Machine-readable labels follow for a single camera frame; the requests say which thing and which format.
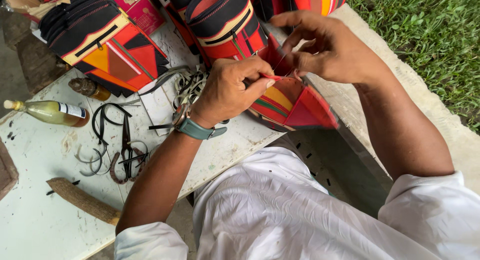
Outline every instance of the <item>green watch strap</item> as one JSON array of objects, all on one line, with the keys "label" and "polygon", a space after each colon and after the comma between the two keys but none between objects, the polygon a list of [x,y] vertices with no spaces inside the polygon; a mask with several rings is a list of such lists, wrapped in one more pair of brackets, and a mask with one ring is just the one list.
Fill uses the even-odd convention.
[{"label": "green watch strap", "polygon": [[224,134],[227,131],[227,127],[206,129],[195,123],[190,118],[186,118],[178,130],[195,139],[208,140],[212,137]]}]

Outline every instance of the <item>grass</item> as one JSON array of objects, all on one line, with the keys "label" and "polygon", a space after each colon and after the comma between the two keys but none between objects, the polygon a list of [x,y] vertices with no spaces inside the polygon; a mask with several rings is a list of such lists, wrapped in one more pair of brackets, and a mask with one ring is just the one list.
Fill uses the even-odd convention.
[{"label": "grass", "polygon": [[480,135],[480,0],[347,0]]}]

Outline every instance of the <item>bottle cap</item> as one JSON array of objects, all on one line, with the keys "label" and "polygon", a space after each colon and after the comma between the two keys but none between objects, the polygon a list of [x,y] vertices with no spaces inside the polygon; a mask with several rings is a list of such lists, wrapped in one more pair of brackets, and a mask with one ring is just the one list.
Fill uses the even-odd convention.
[{"label": "bottle cap", "polygon": [[7,99],[3,102],[3,107],[5,107],[7,109],[14,109],[15,108],[15,102]]}]

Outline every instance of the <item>white table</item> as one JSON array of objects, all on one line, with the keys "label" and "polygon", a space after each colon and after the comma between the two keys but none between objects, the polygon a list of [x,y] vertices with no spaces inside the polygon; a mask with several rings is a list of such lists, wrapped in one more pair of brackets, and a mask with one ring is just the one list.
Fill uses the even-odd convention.
[{"label": "white table", "polygon": [[[162,45],[171,37],[169,34],[174,35],[172,30],[171,23],[168,23],[152,37],[169,56],[173,66],[195,62],[195,57],[188,56],[178,43],[169,41]],[[36,94],[32,101],[54,100],[79,105],[92,116],[103,102],[75,93],[67,85],[70,79],[82,76],[72,69]],[[171,96],[169,82],[152,95],[147,108],[157,109],[159,116],[171,116]],[[137,94],[129,98],[112,96],[106,103],[129,102],[137,98]],[[165,140],[167,132],[159,135],[147,130],[152,121],[143,105],[125,109],[133,115],[129,119],[131,140],[143,141],[149,150]],[[107,116],[123,122],[123,113],[114,107],[108,110]],[[107,171],[113,155],[122,149],[122,126],[105,124],[104,139],[109,146],[99,173]],[[282,135],[246,114],[231,119],[225,126],[228,127],[227,133],[202,143],[179,199]],[[87,164],[75,159],[80,145],[84,160],[97,157],[92,148],[103,150],[90,122],[82,128],[73,128],[43,123],[25,113],[11,112],[0,119],[0,132],[19,172],[18,184],[0,201],[0,259],[81,260],[114,241],[114,226],[81,211],[57,194],[46,196],[51,189],[45,181],[53,177],[65,177],[71,181],[80,179],[77,186],[86,193],[117,209],[123,207],[132,182],[118,185],[108,173],[84,177],[79,172],[90,171]],[[10,132],[14,135],[13,140],[7,139]],[[144,150],[140,143],[132,145]],[[116,171],[120,176],[122,167],[119,165]]]}]

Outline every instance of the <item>man's left hand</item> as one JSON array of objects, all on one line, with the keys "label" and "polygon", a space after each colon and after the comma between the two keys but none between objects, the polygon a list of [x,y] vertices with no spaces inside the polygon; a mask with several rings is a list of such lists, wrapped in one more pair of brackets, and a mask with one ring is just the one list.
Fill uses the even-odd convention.
[{"label": "man's left hand", "polygon": [[[203,128],[238,116],[247,110],[275,80],[259,73],[274,75],[272,67],[258,56],[236,61],[217,59],[201,96],[191,106],[190,119]],[[245,87],[243,80],[252,83]]]}]

